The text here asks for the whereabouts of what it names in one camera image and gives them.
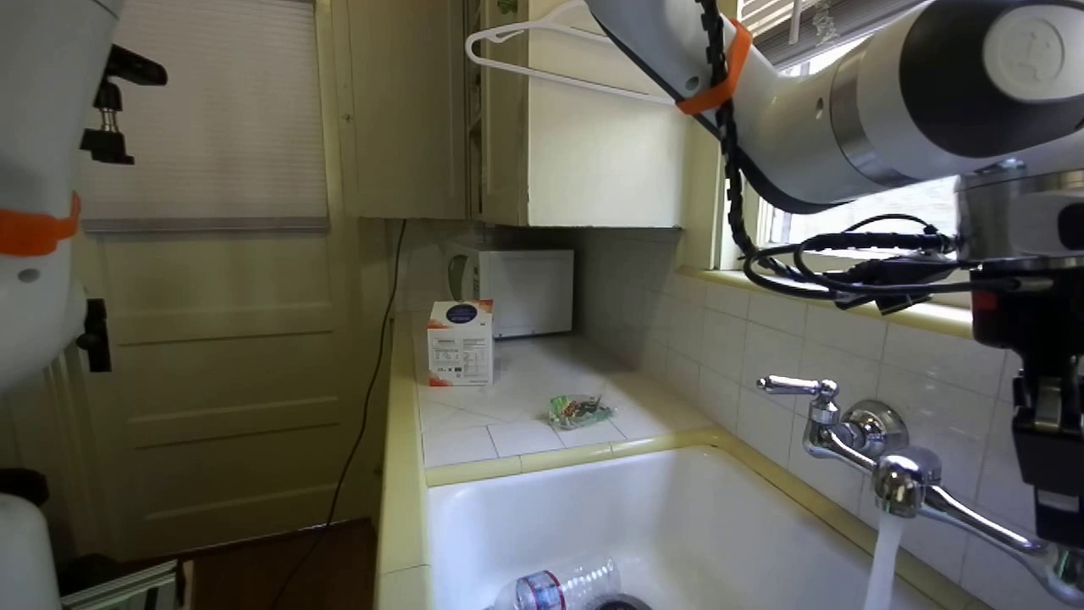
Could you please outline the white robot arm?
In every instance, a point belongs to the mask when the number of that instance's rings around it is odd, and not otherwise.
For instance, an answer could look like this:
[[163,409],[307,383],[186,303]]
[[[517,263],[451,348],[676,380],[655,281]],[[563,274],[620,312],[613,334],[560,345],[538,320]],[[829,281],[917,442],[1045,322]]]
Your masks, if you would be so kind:
[[1079,545],[1084,0],[927,0],[790,77],[708,0],[586,0],[790,213],[953,177],[972,337],[1023,359],[1013,444],[1036,537]]

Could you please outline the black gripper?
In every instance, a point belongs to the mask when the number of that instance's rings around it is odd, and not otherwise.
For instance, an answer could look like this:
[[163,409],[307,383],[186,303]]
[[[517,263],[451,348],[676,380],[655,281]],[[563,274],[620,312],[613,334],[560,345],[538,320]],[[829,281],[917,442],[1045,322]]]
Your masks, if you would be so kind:
[[1084,545],[1084,274],[972,274],[972,337],[1018,356],[1013,377],[1013,448],[1032,490],[1036,537]]

